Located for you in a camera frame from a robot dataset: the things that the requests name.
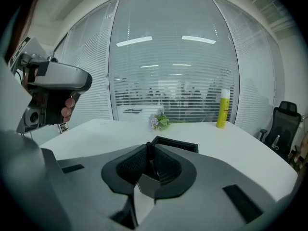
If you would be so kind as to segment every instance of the purple flower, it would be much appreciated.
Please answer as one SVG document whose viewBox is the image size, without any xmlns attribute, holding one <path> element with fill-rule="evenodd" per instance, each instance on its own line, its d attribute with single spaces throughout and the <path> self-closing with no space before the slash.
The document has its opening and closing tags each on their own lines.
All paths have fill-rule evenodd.
<svg viewBox="0 0 308 231">
<path fill-rule="evenodd" d="M 151 125 L 158 125 L 158 119 L 156 117 L 152 118 L 150 121 Z"/>
<path fill-rule="evenodd" d="M 151 114 L 149 117 L 149 121 L 151 121 L 155 117 L 155 114 Z"/>
</svg>

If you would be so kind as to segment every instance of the glass wall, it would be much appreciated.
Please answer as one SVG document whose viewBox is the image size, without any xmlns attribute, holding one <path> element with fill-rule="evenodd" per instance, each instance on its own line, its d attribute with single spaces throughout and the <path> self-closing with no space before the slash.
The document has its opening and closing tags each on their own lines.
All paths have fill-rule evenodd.
<svg viewBox="0 0 308 231">
<path fill-rule="evenodd" d="M 215 1 L 230 26 L 237 49 L 241 85 L 235 124 L 258 137 L 260 130 L 268 127 L 273 111 L 274 45 L 269 45 L 269 33 L 245 11 L 226 0 Z M 281 59 L 279 52 L 272 53 Z"/>
<path fill-rule="evenodd" d="M 112 0 L 81 19 L 69 32 L 63 63 L 80 67 L 92 76 L 91 88 L 80 96 L 69 121 L 73 128 L 95 118 L 110 119 L 108 101 L 108 35 L 117 0 Z"/>
<path fill-rule="evenodd" d="M 221 89 L 236 115 L 239 70 L 230 32 L 212 0 L 120 0 L 109 53 L 113 115 L 217 121 Z"/>
</svg>

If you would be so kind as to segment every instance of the black office chair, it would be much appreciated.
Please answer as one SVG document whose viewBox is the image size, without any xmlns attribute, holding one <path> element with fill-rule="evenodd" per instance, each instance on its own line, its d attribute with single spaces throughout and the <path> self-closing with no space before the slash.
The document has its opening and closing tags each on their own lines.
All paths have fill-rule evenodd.
<svg viewBox="0 0 308 231">
<path fill-rule="evenodd" d="M 282 101 L 279 107 L 274 108 L 273 124 L 268 136 L 264 140 L 270 149 L 277 153 L 283 160 L 288 162 L 288 156 L 291 151 L 291 145 L 293 138 L 296 134 L 299 123 L 302 116 L 297 112 L 297 106 L 295 103 Z M 268 132 L 266 129 L 261 129 L 261 138 L 263 140 L 264 135 Z M 274 140 L 280 135 L 277 149 L 271 147 Z"/>
</svg>

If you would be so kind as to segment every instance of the table surface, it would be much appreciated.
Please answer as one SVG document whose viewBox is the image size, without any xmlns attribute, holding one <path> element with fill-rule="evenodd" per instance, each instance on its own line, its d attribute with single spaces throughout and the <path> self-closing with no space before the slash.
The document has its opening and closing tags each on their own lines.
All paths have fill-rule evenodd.
<svg viewBox="0 0 308 231">
<path fill-rule="evenodd" d="M 107 153 L 152 141 L 156 136 L 196 143 L 199 154 L 220 159 L 262 186 L 275 201 L 291 193 L 297 173 L 259 140 L 227 122 L 174 123 L 152 131 L 147 122 L 94 119 L 41 145 L 58 160 Z"/>
</svg>

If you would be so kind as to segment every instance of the white cap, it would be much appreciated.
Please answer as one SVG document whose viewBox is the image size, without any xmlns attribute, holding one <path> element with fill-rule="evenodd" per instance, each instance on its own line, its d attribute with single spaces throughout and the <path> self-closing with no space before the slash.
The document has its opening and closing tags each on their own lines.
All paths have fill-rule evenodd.
<svg viewBox="0 0 308 231">
<path fill-rule="evenodd" d="M 228 89 L 221 89 L 221 98 L 230 99 L 230 90 L 228 90 Z"/>
</svg>

